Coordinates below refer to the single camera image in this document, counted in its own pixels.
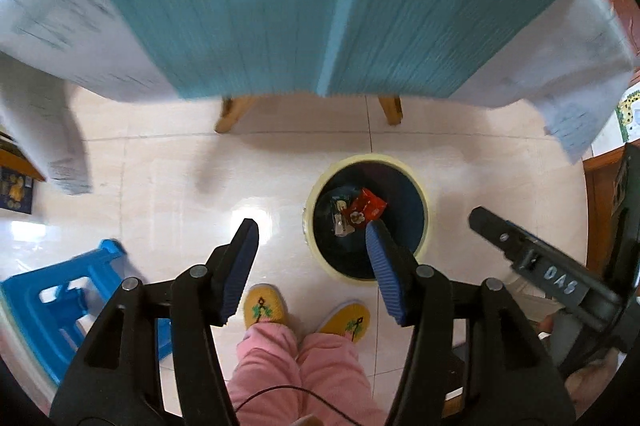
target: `silver screw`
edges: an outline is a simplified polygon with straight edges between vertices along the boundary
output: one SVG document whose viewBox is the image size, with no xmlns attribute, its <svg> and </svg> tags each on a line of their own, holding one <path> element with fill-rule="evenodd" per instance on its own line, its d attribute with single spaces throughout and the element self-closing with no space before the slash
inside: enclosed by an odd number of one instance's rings
<svg viewBox="0 0 640 426">
<path fill-rule="evenodd" d="M 131 291 L 131 289 L 135 289 L 138 286 L 138 278 L 133 278 L 133 276 L 131 276 L 130 278 L 125 278 L 122 281 L 122 288 L 125 291 Z"/>
<path fill-rule="evenodd" d="M 504 287 L 504 284 L 497 278 L 487 278 L 484 283 L 489 291 L 500 291 Z"/>
<path fill-rule="evenodd" d="M 202 265 L 201 263 L 194 265 L 190 268 L 189 274 L 191 275 L 191 278 L 202 278 L 207 274 L 207 266 Z"/>
<path fill-rule="evenodd" d="M 433 267 L 421 264 L 415 268 L 415 274 L 420 278 L 431 278 L 433 276 Z"/>
</svg>

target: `wooden furniture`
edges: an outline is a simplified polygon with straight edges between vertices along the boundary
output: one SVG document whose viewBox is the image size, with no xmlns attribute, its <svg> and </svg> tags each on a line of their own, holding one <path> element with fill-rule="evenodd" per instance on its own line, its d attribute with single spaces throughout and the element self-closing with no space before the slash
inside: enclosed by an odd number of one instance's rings
<svg viewBox="0 0 640 426">
<path fill-rule="evenodd" d="M 616 11 L 622 26 L 625 28 L 626 35 L 631 42 L 636 56 L 640 57 L 640 8 L 636 0 L 610 0 L 613 9 Z M 640 67 L 636 68 L 634 78 L 629 86 L 640 81 Z"/>
<path fill-rule="evenodd" d="M 240 118 L 254 106 L 258 98 L 259 96 L 240 96 L 239 98 L 223 99 L 220 118 L 216 123 L 216 132 L 225 133 L 231 130 Z M 380 101 L 389 125 L 399 125 L 402 121 L 402 104 L 399 96 L 378 96 L 378 101 Z"/>
<path fill-rule="evenodd" d="M 630 143 L 640 148 L 640 139 Z M 602 274 L 611 247 L 610 228 L 613 191 L 624 146 L 582 162 L 587 186 L 589 234 L 587 269 Z"/>
</svg>

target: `red snack package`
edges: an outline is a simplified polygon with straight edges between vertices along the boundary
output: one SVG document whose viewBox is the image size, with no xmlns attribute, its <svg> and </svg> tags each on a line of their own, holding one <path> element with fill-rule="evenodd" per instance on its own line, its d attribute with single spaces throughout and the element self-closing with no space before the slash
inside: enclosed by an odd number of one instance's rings
<svg viewBox="0 0 640 426">
<path fill-rule="evenodd" d="M 371 190 L 363 188 L 351 205 L 342 210 L 342 215 L 354 228 L 365 228 L 369 221 L 380 218 L 386 208 L 386 202 L 374 195 Z"/>
</svg>

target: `pant leg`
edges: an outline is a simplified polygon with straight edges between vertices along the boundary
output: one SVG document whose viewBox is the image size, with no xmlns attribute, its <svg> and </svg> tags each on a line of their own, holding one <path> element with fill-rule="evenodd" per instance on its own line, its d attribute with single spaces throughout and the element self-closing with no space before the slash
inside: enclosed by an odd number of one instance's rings
<svg viewBox="0 0 640 426">
<path fill-rule="evenodd" d="M 385 423 L 387 414 L 373 401 L 356 346 L 350 340 L 337 334 L 310 334 L 302 342 L 298 364 L 305 388 L 364 426 Z M 324 421 L 324 426 L 351 424 L 313 396 L 305 399 L 303 413 L 315 415 Z"/>
<path fill-rule="evenodd" d="M 301 386 L 296 364 L 298 342 L 289 327 L 257 323 L 238 344 L 238 366 L 226 389 L 234 408 L 260 390 L 280 384 Z M 242 426 L 288 426 L 302 412 L 302 392 L 273 390 L 248 402 L 238 412 Z"/>
</svg>

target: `trash can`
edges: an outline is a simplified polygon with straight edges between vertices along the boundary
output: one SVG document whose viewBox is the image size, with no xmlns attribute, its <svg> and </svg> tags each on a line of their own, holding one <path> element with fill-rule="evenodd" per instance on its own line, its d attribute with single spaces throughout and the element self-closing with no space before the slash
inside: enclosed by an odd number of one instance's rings
<svg viewBox="0 0 640 426">
<path fill-rule="evenodd" d="M 332 276 L 372 285 L 376 279 L 365 230 L 337 237 L 333 226 L 332 196 L 349 194 L 353 199 L 362 188 L 386 201 L 382 221 L 396 243 L 416 257 L 426 245 L 428 207 L 424 190 L 410 168 L 386 155 L 354 155 L 331 165 L 316 182 L 303 212 L 303 230 L 311 253 Z"/>
</svg>

